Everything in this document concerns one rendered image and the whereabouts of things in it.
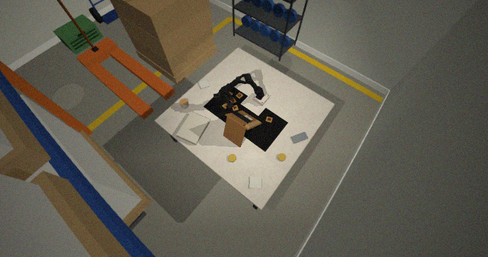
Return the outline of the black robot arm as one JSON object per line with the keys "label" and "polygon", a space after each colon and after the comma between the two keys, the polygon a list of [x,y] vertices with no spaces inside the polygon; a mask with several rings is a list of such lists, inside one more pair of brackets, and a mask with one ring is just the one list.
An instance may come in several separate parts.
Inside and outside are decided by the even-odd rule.
{"label": "black robot arm", "polygon": [[[241,78],[244,77],[245,81],[241,80]],[[264,97],[264,92],[263,89],[260,86],[257,86],[255,82],[252,80],[252,77],[249,73],[242,74],[241,76],[237,76],[233,81],[231,81],[230,84],[223,86],[220,90],[219,93],[213,94],[214,100],[217,99],[227,99],[228,101],[233,99],[233,96],[230,94],[230,90],[238,85],[239,83],[242,84],[250,84],[254,92],[256,94],[256,98],[261,100]]]}

